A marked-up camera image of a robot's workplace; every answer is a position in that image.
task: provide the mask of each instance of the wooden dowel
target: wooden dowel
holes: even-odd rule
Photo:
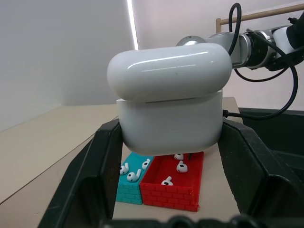
[[[259,13],[253,13],[249,15],[244,15],[242,16],[242,21],[245,20],[253,20],[253,19],[258,19],[258,18],[266,18],[274,15],[279,15],[279,14],[284,14],[284,13],[291,13],[291,12],[296,12],[304,10],[304,4],[299,4],[295,6],[289,6],[289,7],[284,7],[280,9],[273,9],[273,10],[268,10],[264,12],[259,12]],[[237,21],[237,18],[233,18],[232,22],[235,23]],[[224,19],[220,21],[220,25],[226,25],[228,24],[228,19]]]

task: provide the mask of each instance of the earbud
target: earbud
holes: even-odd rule
[[[182,153],[178,153],[174,155],[176,160],[184,160],[184,155]]]
[[[165,180],[163,180],[162,181],[162,183],[161,183],[161,185],[173,185],[173,183],[171,182],[171,177],[169,176],[169,177],[167,177],[167,179],[165,179]]]
[[[148,159],[142,164],[142,169],[145,170],[145,169],[148,167],[149,163],[150,163],[150,159],[148,158]]]
[[[135,182],[139,179],[140,175],[141,175],[142,170],[138,169],[137,174],[135,175],[134,172],[130,172],[127,176],[127,180],[129,182]]]
[[[187,172],[188,171],[188,167],[186,164],[184,164],[183,161],[180,161],[180,163],[177,165],[176,170],[178,172]]]
[[[120,175],[124,175],[129,171],[129,164],[125,163],[120,167]]]

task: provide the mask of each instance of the red brick box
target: red brick box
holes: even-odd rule
[[[204,152],[193,153],[188,159],[184,154],[184,164],[188,172],[176,171],[179,160],[171,155],[156,156],[140,183],[142,200],[145,205],[180,210],[198,211],[200,180],[203,169]],[[168,176],[173,186],[161,185]]]

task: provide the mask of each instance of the black cable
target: black cable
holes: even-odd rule
[[[291,59],[285,54],[285,52],[283,52],[280,48],[278,48],[276,45],[274,45],[273,43],[270,43],[268,40],[264,39],[262,36],[256,34],[255,32],[251,31],[252,35],[255,36],[256,38],[260,39],[262,42],[266,43],[269,47],[271,47],[273,50],[275,50],[277,53],[279,53],[281,55],[282,58],[285,59],[286,63],[289,65],[290,70],[293,74],[293,79],[294,79],[294,86],[293,86],[293,91],[291,93],[291,96],[288,100],[288,102],[285,104],[285,106],[280,109],[279,111],[269,114],[269,115],[264,115],[264,116],[254,116],[254,115],[247,115],[247,114],[238,114],[238,113],[228,113],[226,116],[234,116],[234,117],[242,117],[242,118],[248,118],[248,119],[252,119],[252,120],[266,120],[266,119],[270,119],[273,117],[276,117],[280,114],[282,114],[283,112],[285,112],[290,105],[292,104],[292,102],[295,100],[295,96],[296,93],[298,91],[298,73],[295,69],[295,66],[293,64],[293,62],[291,61]]]
[[[266,82],[266,81],[270,81],[272,79],[275,79],[276,77],[279,77],[281,74],[283,74],[288,68],[284,68],[283,70],[281,70],[279,73],[277,73],[276,75],[272,76],[272,77],[268,77],[268,78],[264,78],[264,79],[250,79],[250,78],[247,78],[247,77],[244,77],[241,75],[241,73],[237,70],[237,69],[234,69],[234,71],[236,72],[236,74],[244,79],[245,81],[248,81],[248,82]]]
[[[234,3],[230,9],[229,12],[229,32],[232,32],[232,16],[234,9],[237,8],[237,24],[236,24],[236,30],[234,31],[234,36],[228,51],[228,54],[231,56],[234,47],[237,44],[238,36],[239,36],[239,29],[241,27],[241,19],[242,19],[242,8],[239,3]]]
[[[241,21],[242,21],[242,7],[239,3],[235,3],[235,4],[232,5],[232,7],[230,8],[230,11],[229,11],[229,18],[228,18],[229,32],[232,32],[232,17],[233,17],[233,11],[234,11],[235,8],[237,9],[237,23],[236,23],[236,30],[234,32],[234,36],[233,36],[233,39],[232,39],[232,42],[231,42],[231,45],[230,45],[230,48],[229,48],[229,51],[228,51],[229,55],[232,54],[232,52],[233,52],[233,50],[236,46],[238,36],[239,36],[239,30],[240,30],[240,27],[241,27]],[[236,74],[240,78],[242,78],[243,80],[248,81],[248,82],[266,82],[266,81],[272,80],[272,79],[280,76],[286,70],[287,70],[287,68],[283,69],[282,71],[280,71],[276,75],[274,75],[272,77],[269,77],[269,78],[250,79],[250,78],[246,78],[245,76],[241,75],[241,73],[237,69],[234,69],[234,71],[236,72]]]

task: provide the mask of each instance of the wooden table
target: wooden table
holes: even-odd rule
[[[238,112],[234,98],[223,108]],[[116,105],[61,107],[0,133],[0,227],[37,227],[69,163],[103,123],[117,116]],[[130,154],[124,146],[122,162]],[[227,220],[238,214],[223,172],[217,144],[205,151],[198,212],[117,202],[114,219]]]

